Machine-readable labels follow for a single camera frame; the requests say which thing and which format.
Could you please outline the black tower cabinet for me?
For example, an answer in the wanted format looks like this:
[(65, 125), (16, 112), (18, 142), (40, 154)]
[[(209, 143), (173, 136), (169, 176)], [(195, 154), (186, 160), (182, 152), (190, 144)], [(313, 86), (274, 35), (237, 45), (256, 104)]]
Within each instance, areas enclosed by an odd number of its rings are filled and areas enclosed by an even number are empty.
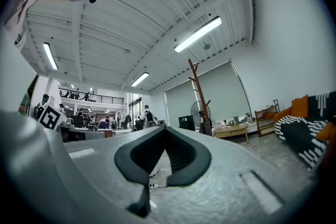
[(178, 120), (180, 128), (195, 131), (195, 123), (192, 115), (179, 117)]

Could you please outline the oval wooden coffee table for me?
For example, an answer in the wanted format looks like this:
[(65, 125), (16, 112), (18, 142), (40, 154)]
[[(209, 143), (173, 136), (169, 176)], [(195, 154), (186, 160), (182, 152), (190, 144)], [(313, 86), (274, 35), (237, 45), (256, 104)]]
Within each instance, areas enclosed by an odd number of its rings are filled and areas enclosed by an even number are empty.
[(226, 137), (244, 135), (246, 138), (246, 143), (249, 143), (248, 135), (247, 135), (247, 128), (248, 128), (247, 123), (242, 123), (242, 124), (234, 125), (234, 126), (226, 126), (220, 129), (216, 129), (214, 131), (214, 136), (216, 138), (226, 138)]

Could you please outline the metal frame shelf rack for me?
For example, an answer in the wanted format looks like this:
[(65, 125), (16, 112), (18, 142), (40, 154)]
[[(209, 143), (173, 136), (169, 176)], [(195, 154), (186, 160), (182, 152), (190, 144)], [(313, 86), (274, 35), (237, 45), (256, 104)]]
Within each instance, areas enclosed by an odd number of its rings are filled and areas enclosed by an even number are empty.
[(275, 129), (275, 114), (279, 112), (278, 100), (273, 100), (272, 105), (264, 105), (255, 111), (257, 133), (259, 137), (271, 134)]

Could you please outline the brown wooden coat rack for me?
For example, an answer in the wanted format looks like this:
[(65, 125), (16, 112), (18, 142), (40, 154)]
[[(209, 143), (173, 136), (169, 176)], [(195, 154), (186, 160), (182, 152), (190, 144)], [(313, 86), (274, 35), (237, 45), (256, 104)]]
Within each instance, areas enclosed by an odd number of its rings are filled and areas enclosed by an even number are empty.
[(192, 74), (193, 74), (193, 76), (189, 77), (189, 79), (196, 83), (196, 89), (194, 91), (198, 92), (200, 101), (202, 102), (203, 110), (205, 112), (204, 116), (203, 115), (200, 115), (200, 116), (205, 119), (205, 122), (211, 123), (209, 115), (208, 115), (208, 111), (207, 111), (208, 105), (211, 102), (211, 100), (209, 100), (207, 103), (205, 103), (205, 99), (204, 99), (204, 96), (203, 96), (201, 85), (199, 83), (199, 79), (198, 79), (198, 76), (196, 74), (197, 68), (198, 68), (198, 62), (192, 63), (191, 59), (188, 59), (188, 62), (189, 62), (190, 69), (191, 69)]

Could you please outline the ceiling tube light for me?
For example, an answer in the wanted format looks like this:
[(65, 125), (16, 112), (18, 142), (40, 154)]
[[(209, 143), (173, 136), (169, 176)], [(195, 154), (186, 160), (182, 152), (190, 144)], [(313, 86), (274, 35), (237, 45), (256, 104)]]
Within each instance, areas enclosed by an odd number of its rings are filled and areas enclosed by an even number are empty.
[(207, 35), (210, 31), (217, 28), (222, 24), (222, 19), (219, 16), (216, 16), (212, 20), (208, 21), (205, 25), (200, 27), (198, 30), (196, 30), (191, 36), (189, 36), (186, 40), (178, 44), (174, 47), (174, 50), (176, 52), (181, 52), (184, 49), (191, 46), (193, 43), (201, 39), (203, 36)]
[(140, 84), (144, 79), (146, 79), (149, 76), (148, 72), (142, 73), (132, 84), (132, 87), (136, 87), (138, 84)]
[(47, 55), (47, 58), (48, 58), (51, 66), (52, 66), (52, 69), (53, 70), (58, 70), (58, 66), (57, 66), (55, 58), (53, 56), (50, 44), (48, 42), (45, 42), (45, 43), (43, 43), (43, 47), (44, 47), (45, 53)]

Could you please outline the black standing fan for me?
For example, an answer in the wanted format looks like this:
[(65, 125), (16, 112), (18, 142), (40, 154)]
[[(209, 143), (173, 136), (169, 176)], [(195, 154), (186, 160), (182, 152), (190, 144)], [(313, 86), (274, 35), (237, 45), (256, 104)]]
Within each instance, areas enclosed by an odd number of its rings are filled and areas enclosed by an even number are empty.
[(194, 119), (194, 124), (199, 127), (201, 123), (205, 121), (204, 118), (202, 118), (200, 115), (205, 115), (205, 112), (203, 110), (202, 102), (196, 101), (192, 104), (191, 107), (191, 116)]

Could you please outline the grey roller blind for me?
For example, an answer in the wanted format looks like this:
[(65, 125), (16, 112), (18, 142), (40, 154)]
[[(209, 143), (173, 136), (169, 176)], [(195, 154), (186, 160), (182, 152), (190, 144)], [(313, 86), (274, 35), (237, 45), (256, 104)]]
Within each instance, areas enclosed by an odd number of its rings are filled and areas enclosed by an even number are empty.
[[(244, 88), (230, 62), (198, 76), (204, 100), (209, 100), (212, 123), (242, 117), (250, 112)], [(169, 124), (179, 126), (179, 117), (191, 115), (191, 107), (200, 100), (191, 80), (165, 92)]]

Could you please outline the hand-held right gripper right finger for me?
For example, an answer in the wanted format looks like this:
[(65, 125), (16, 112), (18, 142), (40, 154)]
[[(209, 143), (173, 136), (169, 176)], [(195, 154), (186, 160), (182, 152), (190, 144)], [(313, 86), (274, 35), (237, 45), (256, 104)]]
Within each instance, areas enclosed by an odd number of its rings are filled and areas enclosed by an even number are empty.
[(165, 128), (164, 148), (172, 171), (166, 180), (168, 187), (189, 186), (210, 167), (212, 156), (208, 148), (171, 127)]

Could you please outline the black balcony railing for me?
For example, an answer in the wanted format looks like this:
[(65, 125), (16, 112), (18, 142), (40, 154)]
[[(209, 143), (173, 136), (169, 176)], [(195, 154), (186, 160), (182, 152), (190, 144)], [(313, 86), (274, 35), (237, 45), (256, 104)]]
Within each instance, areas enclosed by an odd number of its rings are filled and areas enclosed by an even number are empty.
[(110, 97), (110, 96), (105, 96), (105, 95), (92, 94), (90, 92), (89, 93), (80, 92), (77, 90), (68, 90), (68, 89), (63, 89), (63, 88), (59, 88), (58, 91), (59, 91), (61, 98), (124, 105), (124, 98), (121, 98), (121, 97)]

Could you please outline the large orange cushion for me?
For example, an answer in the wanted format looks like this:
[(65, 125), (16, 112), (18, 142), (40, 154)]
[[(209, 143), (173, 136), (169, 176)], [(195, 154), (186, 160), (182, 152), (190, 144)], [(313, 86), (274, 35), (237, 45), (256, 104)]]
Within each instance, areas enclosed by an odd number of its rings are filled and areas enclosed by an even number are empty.
[(308, 96), (292, 100), (291, 116), (306, 118), (309, 114)]

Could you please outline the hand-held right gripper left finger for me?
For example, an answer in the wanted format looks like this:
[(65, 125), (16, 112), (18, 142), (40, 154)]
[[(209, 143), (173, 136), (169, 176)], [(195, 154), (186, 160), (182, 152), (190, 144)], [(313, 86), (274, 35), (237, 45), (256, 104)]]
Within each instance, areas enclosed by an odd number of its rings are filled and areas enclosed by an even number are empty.
[(127, 210), (146, 217), (150, 206), (150, 174), (165, 150), (165, 127), (149, 128), (149, 133), (122, 145), (114, 155), (114, 162), (126, 180), (143, 186), (139, 200)]

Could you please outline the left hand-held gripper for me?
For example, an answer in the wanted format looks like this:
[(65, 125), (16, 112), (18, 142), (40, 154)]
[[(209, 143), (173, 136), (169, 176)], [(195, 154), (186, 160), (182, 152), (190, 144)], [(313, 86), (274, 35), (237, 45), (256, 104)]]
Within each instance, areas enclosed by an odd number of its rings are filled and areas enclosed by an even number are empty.
[(43, 127), (56, 131), (61, 126), (62, 122), (66, 121), (66, 116), (48, 103), (42, 106), (42, 108), (43, 111), (37, 122)]

